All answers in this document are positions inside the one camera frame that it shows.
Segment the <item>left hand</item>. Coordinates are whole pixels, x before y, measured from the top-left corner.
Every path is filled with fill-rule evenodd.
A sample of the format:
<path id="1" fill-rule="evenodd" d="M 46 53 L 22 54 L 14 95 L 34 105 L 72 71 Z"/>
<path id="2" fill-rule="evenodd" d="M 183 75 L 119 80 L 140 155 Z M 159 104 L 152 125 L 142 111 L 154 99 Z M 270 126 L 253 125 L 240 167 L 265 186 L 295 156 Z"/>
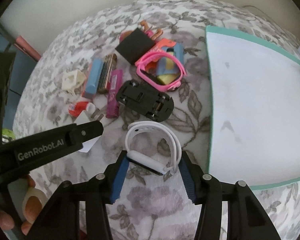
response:
<path id="1" fill-rule="evenodd" d="M 28 174 L 27 181 L 29 183 L 29 189 L 23 200 L 23 215 L 25 221 L 21 226 L 21 231 L 23 235 L 27 235 L 31 229 L 34 221 L 40 214 L 43 208 L 44 199 L 47 200 L 47 197 L 43 191 L 34 190 L 36 187 L 36 182 Z M 12 230 L 15 226 L 13 218 L 7 214 L 5 211 L 0 210 L 0 228 L 3 231 Z"/>

